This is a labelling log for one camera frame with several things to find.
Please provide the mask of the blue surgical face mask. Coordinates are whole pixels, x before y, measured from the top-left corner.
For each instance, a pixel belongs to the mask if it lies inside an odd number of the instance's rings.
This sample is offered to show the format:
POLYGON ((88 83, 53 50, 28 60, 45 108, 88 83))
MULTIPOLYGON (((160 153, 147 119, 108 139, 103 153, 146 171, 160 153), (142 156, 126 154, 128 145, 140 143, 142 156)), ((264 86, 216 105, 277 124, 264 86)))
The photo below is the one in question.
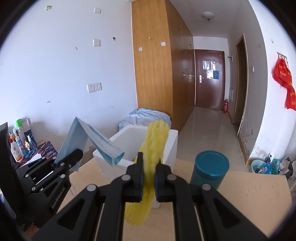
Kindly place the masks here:
POLYGON ((78 117, 74 117, 72 121, 61 128, 65 138, 58 151, 55 164, 62 163, 63 159, 77 149, 85 151, 88 142, 92 143, 95 150, 99 151, 109 166, 117 165, 125 155, 125 151, 114 144, 110 138, 78 117))

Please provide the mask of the yellow foam fruit net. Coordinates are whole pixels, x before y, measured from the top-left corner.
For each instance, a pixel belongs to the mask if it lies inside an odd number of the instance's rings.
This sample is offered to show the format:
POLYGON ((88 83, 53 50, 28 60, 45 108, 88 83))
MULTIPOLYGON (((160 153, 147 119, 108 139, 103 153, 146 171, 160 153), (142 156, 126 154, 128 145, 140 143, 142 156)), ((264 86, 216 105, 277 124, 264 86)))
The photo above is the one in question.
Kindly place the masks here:
POLYGON ((144 142, 140 147, 143 154, 144 183, 142 201, 125 205, 125 221, 133 226, 143 225, 156 196, 154 175, 156 166, 163 160, 169 126, 163 120, 149 123, 144 142))

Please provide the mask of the patterned dark cloth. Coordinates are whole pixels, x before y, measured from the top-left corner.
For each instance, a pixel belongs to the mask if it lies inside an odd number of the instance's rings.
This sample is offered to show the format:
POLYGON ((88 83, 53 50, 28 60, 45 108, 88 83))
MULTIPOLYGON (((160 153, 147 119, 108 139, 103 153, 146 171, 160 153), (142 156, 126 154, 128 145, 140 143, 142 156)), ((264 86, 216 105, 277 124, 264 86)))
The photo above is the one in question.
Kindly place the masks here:
POLYGON ((37 146, 37 151, 35 153, 30 154, 28 158, 24 158, 20 161, 20 166, 29 164, 41 158, 50 159, 56 156, 58 156, 58 152, 50 141, 46 141, 37 146))

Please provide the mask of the blue spray bottle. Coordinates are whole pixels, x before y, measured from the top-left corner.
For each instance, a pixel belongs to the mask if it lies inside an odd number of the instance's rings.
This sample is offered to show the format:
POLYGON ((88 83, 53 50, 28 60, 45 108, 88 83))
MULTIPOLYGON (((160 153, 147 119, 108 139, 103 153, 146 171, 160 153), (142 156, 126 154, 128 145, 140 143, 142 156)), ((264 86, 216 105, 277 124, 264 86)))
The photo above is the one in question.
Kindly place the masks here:
POLYGON ((30 151, 32 153, 36 153, 37 147, 36 147, 35 142, 31 139, 31 137, 29 135, 27 136, 27 139, 28 139, 28 145, 30 146, 30 151))

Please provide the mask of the white lotion bottle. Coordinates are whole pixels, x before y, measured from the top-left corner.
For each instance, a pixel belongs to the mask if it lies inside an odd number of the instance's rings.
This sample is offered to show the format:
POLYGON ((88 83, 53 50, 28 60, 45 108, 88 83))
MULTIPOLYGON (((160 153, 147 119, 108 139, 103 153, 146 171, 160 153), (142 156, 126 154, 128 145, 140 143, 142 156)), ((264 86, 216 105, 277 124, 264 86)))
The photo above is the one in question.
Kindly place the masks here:
POLYGON ((20 149, 18 147, 18 144, 11 140, 11 153, 13 154, 13 157, 17 162, 22 161, 23 156, 20 152, 20 149))

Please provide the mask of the teal metal canister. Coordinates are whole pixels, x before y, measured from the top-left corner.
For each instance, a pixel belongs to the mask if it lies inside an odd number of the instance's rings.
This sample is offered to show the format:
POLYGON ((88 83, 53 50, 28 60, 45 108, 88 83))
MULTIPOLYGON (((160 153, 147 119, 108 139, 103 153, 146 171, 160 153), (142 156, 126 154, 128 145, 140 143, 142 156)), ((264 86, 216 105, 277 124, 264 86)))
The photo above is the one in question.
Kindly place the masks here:
POLYGON ((208 183, 217 190, 229 167, 229 160, 222 153, 203 151, 195 157, 190 183, 196 186, 208 183))

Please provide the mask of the green cap spray can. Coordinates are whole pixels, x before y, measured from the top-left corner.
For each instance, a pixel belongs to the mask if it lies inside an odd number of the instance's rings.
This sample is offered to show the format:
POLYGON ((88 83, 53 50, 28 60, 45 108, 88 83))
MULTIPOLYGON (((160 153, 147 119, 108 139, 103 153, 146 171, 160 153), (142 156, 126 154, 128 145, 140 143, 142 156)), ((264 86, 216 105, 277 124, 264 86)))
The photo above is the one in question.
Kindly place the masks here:
POLYGON ((16 129, 18 131, 18 136, 20 137, 20 140, 22 141, 22 144, 23 144, 23 147, 25 149, 25 152, 27 153, 28 150, 26 148, 26 137, 25 137, 25 134, 24 134, 24 131, 23 131, 23 127, 22 127, 22 122, 20 119, 18 119, 16 121, 16 129))

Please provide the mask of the white foam box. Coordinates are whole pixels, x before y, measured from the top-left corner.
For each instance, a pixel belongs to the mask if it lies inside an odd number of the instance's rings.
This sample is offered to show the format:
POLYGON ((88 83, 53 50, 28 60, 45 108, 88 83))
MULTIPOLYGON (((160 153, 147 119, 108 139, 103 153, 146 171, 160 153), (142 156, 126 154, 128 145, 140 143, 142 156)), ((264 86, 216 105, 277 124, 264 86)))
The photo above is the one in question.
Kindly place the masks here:
MULTIPOLYGON (((146 133, 146 126, 128 125, 110 138, 110 140, 125 153, 121 161, 114 167, 110 166, 104 160, 98 150, 93 152, 93 156, 97 161, 101 173, 108 182, 126 173, 127 167, 131 165, 137 157, 146 133)), ((170 166, 171 170, 174 169, 176 163, 177 144, 178 131, 169 130, 164 149, 163 163, 170 166)))

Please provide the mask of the teal waste bin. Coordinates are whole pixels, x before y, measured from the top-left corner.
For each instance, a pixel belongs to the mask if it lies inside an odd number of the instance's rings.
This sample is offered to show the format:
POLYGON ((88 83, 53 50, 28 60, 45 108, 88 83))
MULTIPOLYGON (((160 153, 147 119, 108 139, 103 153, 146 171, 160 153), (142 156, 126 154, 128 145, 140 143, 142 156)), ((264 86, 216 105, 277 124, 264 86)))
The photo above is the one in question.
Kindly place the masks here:
POLYGON ((265 162, 262 161, 262 160, 253 160, 252 163, 251 163, 251 171, 252 173, 257 173, 256 170, 257 169, 261 169, 262 166, 265 165, 265 162))

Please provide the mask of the light blue cloth bundle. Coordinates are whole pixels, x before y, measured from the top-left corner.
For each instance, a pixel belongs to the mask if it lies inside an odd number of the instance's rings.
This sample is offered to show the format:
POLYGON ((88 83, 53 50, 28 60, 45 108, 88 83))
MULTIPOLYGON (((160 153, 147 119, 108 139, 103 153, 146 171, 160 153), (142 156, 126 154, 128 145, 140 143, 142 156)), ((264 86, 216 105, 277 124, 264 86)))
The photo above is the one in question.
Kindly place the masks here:
POLYGON ((158 120, 163 120, 171 128, 171 118, 168 114, 153 109, 139 108, 133 110, 128 117, 122 120, 118 128, 122 130, 128 125, 148 126, 149 123, 158 120))

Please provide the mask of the red fire extinguisher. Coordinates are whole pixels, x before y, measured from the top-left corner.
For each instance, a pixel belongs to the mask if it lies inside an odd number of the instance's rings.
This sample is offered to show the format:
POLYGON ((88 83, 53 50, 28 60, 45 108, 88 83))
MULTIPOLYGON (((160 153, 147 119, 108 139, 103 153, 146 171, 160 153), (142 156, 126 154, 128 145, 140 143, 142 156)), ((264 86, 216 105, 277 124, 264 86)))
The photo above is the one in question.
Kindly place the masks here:
POLYGON ((223 113, 227 114, 228 108, 229 108, 229 100, 226 99, 226 100, 224 100, 223 113))

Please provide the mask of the dark brown entrance door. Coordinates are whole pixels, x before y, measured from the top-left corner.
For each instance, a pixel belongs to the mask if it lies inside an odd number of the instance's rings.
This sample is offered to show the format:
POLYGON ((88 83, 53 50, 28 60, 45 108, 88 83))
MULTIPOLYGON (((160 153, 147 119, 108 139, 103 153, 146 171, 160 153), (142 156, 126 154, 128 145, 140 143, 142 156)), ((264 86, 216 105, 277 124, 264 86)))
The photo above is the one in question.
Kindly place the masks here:
POLYGON ((217 50, 195 50, 195 106, 222 110, 225 94, 225 53, 217 50))

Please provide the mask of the wooden wardrobe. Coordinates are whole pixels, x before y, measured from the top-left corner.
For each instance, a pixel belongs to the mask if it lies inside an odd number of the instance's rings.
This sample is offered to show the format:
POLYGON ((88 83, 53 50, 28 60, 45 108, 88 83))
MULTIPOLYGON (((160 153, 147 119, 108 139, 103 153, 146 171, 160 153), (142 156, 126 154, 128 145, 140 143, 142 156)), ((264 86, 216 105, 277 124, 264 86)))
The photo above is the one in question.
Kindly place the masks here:
POLYGON ((137 104, 166 113, 181 131, 194 108, 193 36, 170 1, 134 1, 137 104))

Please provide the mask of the red hanging bags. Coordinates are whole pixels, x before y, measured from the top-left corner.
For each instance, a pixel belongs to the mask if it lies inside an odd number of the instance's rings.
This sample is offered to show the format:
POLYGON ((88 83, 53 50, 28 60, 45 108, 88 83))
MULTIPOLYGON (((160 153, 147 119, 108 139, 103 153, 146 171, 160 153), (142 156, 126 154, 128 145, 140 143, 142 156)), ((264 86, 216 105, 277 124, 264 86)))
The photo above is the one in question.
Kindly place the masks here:
POLYGON ((292 86, 292 75, 284 59, 278 58, 275 68, 273 70, 273 78, 277 83, 280 84, 281 87, 287 90, 285 107, 287 109, 296 110, 295 89, 292 86))

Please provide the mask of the ceiling lamp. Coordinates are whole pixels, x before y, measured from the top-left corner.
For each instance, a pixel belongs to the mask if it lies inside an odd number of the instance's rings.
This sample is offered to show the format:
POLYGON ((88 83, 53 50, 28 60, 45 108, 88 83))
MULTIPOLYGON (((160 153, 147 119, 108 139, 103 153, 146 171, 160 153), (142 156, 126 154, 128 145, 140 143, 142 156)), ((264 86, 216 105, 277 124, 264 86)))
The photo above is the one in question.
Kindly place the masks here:
POLYGON ((214 18, 214 14, 209 11, 204 11, 201 16, 209 22, 214 18))

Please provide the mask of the white wall socket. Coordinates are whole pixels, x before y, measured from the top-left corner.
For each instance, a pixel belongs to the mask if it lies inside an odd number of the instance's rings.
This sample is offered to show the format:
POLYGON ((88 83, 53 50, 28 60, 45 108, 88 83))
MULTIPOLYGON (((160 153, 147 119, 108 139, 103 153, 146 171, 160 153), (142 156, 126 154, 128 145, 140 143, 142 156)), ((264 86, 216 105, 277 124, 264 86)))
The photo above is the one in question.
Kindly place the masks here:
POLYGON ((87 85, 87 92, 88 93, 92 93, 92 92, 96 92, 96 91, 100 91, 100 90, 102 90, 101 82, 87 85))

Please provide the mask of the white wall switch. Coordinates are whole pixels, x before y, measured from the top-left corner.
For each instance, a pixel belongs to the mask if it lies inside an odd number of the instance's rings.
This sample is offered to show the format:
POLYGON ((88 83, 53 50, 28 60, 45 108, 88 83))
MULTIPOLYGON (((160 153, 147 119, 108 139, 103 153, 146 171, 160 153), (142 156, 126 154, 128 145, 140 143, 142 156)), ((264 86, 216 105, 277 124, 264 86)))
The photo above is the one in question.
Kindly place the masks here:
POLYGON ((101 41, 99 39, 94 39, 93 40, 93 46, 94 47, 100 47, 101 46, 101 41))

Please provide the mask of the brown side door frame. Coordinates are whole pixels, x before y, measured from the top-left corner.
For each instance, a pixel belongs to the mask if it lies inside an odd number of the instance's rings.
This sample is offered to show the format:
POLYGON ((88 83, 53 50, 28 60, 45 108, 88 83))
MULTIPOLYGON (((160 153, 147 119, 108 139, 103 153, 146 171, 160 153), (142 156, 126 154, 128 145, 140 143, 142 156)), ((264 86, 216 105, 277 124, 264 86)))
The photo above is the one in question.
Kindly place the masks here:
POLYGON ((236 137, 238 137, 245 115, 248 94, 248 56, 244 34, 236 44, 236 66, 236 99, 232 123, 236 129, 236 137))

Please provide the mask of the wall coat hook rail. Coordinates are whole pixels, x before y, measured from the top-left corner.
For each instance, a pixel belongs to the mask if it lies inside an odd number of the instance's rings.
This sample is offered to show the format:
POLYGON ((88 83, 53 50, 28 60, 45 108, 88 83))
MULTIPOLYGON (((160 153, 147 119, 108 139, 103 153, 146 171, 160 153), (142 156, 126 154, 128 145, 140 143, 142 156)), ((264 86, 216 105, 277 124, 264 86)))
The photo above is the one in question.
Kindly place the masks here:
POLYGON ((284 59, 285 61, 287 61, 287 57, 284 54, 281 54, 280 52, 277 52, 277 54, 280 59, 284 59))

